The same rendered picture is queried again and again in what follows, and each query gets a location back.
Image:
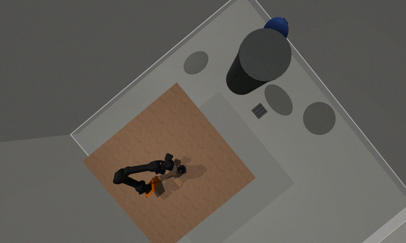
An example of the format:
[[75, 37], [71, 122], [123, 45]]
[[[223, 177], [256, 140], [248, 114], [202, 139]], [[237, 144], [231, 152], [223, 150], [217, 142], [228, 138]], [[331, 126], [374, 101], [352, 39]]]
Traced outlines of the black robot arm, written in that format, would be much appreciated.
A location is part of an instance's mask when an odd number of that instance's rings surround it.
[[121, 168], [120, 170], [115, 172], [113, 183], [115, 184], [124, 183], [126, 185], [132, 186], [136, 189], [137, 192], [139, 192], [139, 195], [142, 193], [148, 194], [152, 190], [151, 184], [145, 184], [145, 181], [143, 180], [138, 182], [132, 178], [129, 178], [128, 176], [130, 174], [147, 171], [155, 172], [155, 174], [157, 175], [159, 173], [163, 173], [164, 170], [172, 171], [173, 167], [174, 162], [172, 160], [169, 160], [167, 162], [164, 162], [163, 160], [156, 160], [145, 165], [138, 165], [133, 167], [128, 166], [126, 168]]

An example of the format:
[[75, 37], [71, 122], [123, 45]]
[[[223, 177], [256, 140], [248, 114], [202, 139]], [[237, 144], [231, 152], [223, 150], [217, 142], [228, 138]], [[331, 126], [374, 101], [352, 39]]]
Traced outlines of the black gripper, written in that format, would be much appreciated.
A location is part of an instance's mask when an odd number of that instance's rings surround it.
[[[165, 161], [164, 161], [164, 162], [167, 162], [167, 161], [171, 160], [172, 157], [173, 157], [173, 156], [172, 156], [171, 154], [167, 153], [166, 156], [165, 156]], [[164, 170], [164, 172], [161, 173], [161, 175], [164, 175], [165, 172], [166, 172], [166, 170]]]

